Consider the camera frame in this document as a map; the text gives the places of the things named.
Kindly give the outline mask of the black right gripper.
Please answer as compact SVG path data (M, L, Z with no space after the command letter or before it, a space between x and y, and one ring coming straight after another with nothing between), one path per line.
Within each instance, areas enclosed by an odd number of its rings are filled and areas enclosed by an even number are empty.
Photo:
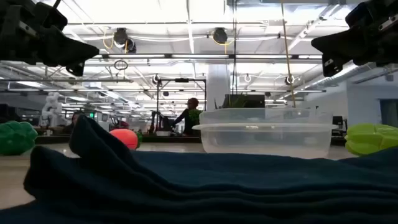
M361 2L345 21L348 30L311 41L322 53L324 77L336 75L351 60L356 65L398 63L398 0Z

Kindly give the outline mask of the long ceiling light bar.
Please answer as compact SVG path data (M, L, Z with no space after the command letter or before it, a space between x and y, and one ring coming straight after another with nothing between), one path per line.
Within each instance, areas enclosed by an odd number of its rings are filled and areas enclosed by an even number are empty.
M99 54L93 59L283 59L286 55L277 54Z

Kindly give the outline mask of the black monitor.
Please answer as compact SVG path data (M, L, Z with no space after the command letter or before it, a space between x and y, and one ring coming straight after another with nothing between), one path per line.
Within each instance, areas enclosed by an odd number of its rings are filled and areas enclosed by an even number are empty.
M264 95L246 95L247 102L244 108L264 108L265 97Z

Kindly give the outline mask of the standing person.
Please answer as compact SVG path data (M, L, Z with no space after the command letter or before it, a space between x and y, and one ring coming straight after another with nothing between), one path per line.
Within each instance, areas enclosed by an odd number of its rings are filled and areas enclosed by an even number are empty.
M175 127L179 122L184 120L184 136L198 136L199 130L193 129L194 126L199 125L199 115L201 111L197 109L199 104L199 100L196 98L190 98L187 101L187 108L181 113L181 115L172 123L172 126Z

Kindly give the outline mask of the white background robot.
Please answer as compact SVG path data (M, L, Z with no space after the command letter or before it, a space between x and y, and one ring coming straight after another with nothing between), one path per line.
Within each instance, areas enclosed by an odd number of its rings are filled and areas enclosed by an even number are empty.
M59 96L58 92L48 93L40 116L40 126L54 128L67 123L65 115L62 113L62 103L58 101Z

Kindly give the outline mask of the spiky green plant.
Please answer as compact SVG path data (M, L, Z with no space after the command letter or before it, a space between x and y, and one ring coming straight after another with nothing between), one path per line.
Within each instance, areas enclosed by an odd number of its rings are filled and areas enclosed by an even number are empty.
M222 105L218 106L214 100L215 109L244 108L247 102L246 95L225 95Z

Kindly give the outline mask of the clear plastic tupperware container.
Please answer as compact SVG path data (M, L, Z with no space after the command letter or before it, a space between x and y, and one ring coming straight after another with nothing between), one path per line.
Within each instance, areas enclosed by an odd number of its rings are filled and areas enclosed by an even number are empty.
M267 154L304 159L326 157L333 115L303 108L227 108L205 111L200 124L207 153Z

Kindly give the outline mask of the black office chair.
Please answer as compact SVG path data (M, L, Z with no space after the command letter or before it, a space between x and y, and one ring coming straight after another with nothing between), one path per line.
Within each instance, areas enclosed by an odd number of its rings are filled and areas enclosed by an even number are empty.
M347 120L344 119L343 116L334 116L332 124L336 126L336 128L333 129L331 132L331 136L333 138L343 138L346 136L346 132L348 129Z

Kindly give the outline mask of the lime green toy vegetable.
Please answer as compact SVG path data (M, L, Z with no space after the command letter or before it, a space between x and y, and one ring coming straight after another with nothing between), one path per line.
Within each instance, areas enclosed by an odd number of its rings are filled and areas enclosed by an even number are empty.
M398 146L398 128L385 124L357 124L348 128L345 149L364 156Z

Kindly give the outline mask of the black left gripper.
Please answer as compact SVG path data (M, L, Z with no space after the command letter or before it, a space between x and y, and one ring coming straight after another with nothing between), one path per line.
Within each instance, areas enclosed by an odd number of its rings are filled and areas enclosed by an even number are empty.
M33 0L0 0L0 61L61 65L68 73L82 77L85 61L100 50L60 31L67 24L57 9L60 3L55 0L50 6Z

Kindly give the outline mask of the seated person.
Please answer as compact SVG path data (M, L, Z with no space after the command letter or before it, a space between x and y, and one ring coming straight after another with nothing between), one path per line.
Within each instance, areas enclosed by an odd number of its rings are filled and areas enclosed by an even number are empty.
M65 126L62 130L63 134L71 134L73 132L74 127L76 126L76 123L78 121L78 118L81 116L82 112L78 111L75 112L72 116L72 122Z

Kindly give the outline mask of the dark green toy vegetable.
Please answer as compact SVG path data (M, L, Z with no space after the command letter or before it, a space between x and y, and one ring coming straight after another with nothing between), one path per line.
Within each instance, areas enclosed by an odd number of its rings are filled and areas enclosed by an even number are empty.
M0 124L0 156L18 156L35 146L37 131L28 122Z

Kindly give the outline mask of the black metal frame rig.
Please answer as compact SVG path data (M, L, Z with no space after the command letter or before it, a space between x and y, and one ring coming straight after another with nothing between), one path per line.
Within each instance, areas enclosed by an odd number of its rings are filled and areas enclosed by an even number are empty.
M170 82L175 82L175 83L188 83L188 82L193 82L195 83L201 91L204 92L205 94L205 99L204 99L204 110L206 110L206 100L207 100L207 84L205 79L196 79L196 78L166 78L166 79L161 79L159 77L159 81L156 84L156 111L155 111L155 128L154 130L157 131L159 129L159 116L160 116L160 111L159 111L159 93L161 90L166 87Z

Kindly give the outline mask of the red toy strawberry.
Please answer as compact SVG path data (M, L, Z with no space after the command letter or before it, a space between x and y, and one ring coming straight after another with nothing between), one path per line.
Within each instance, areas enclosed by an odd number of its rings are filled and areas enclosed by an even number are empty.
M142 134L130 129L114 129L109 132L118 138L129 150L136 150L142 143Z

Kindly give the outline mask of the dark blue cloth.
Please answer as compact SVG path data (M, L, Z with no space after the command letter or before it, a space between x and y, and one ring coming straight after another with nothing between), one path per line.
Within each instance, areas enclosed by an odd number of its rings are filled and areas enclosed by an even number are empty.
M130 151L82 116L0 224L398 224L398 147L340 160Z

